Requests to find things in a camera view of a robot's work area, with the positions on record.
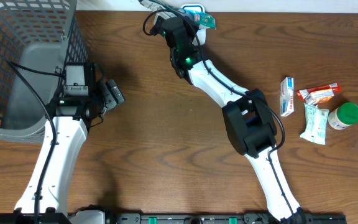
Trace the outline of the red stick sachet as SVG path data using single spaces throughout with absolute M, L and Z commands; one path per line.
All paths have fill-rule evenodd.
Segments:
M 306 97 L 314 91 L 321 91 L 321 90 L 328 90 L 328 89 L 332 89 L 332 91 L 334 93 L 339 93 L 341 91 L 341 86 L 340 86 L 340 84 L 335 82 L 335 83 L 331 83 L 328 85 L 318 86 L 318 87 L 314 87 L 314 88 L 308 88 L 308 89 L 304 89 L 304 90 L 298 90 L 296 92 L 296 94 L 299 96 L 299 98 L 301 100 L 305 100 Z

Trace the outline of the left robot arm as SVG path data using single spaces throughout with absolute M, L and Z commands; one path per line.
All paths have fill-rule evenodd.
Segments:
M 114 80 L 97 63 L 68 62 L 48 104 L 41 103 L 47 119 L 34 171 L 11 213 L 0 213 L 0 223 L 114 223 L 108 209 L 88 205 L 67 211 L 68 192 L 79 151 L 94 119 L 125 101 Z

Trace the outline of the teal snack packet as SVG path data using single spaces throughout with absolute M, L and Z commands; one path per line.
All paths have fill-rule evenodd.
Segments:
M 315 144 L 326 144 L 326 126 L 329 110 L 320 109 L 317 105 L 305 106 L 306 128 L 300 137 Z

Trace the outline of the large green box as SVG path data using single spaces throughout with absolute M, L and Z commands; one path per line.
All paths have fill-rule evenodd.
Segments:
M 177 15 L 172 12 L 175 11 L 181 14 L 182 16 L 186 17 L 190 21 L 193 21 L 198 26 L 199 29 L 216 28 L 215 18 L 209 15 L 208 13 L 204 12 L 203 7 L 201 7 L 200 11 L 198 11 L 196 9 L 185 9 L 182 7 L 181 8 L 174 7 L 158 0 L 139 0 L 139 3 L 153 12 L 162 9 L 167 9 L 167 11 L 157 13 L 157 15 L 162 17 L 163 19 L 176 17 Z

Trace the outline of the orange small box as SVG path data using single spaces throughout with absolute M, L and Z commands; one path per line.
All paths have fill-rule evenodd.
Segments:
M 314 91 L 306 97 L 305 103 L 308 105 L 317 105 L 329 101 L 333 96 L 334 92 L 332 89 Z

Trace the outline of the green lid jar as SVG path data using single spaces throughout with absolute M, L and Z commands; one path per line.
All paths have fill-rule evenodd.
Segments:
M 344 103 L 328 116 L 328 124 L 336 130 L 346 129 L 358 123 L 358 106 L 355 103 Z

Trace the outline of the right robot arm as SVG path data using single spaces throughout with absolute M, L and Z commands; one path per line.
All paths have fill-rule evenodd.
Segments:
M 280 223 L 304 223 L 300 204 L 293 196 L 278 160 L 277 133 L 285 132 L 279 117 L 259 89 L 249 91 L 225 77 L 203 55 L 197 23 L 172 9 L 153 13 L 148 35 L 160 34 L 170 49 L 176 74 L 203 90 L 222 109 L 228 139 L 245 156 L 259 180 L 271 216 Z

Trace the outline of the white green box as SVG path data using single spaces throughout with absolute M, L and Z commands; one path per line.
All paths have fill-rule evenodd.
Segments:
M 280 116 L 287 117 L 294 112 L 293 95 L 294 79 L 286 77 L 280 84 Z

